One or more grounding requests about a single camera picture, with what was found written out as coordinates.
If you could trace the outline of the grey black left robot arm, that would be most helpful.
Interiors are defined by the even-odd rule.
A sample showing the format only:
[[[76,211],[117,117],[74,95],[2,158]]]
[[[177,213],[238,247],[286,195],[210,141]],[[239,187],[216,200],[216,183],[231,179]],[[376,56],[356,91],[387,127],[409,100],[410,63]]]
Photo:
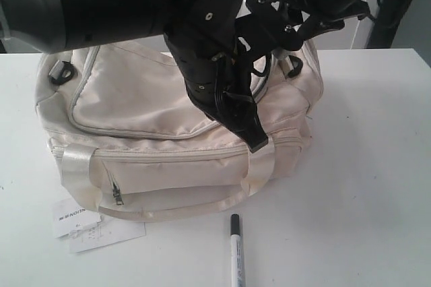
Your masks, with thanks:
[[[240,56],[243,0],[1,0],[1,37],[59,53],[163,36],[191,102],[251,152],[268,144]]]

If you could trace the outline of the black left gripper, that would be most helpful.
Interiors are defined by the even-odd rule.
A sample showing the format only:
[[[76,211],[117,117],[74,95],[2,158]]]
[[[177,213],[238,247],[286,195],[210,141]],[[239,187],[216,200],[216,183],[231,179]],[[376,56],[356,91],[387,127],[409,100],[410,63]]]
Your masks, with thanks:
[[[164,40],[182,73],[191,102],[239,137],[250,151],[269,142],[250,90],[249,67],[236,37],[236,15],[182,14],[164,29]]]

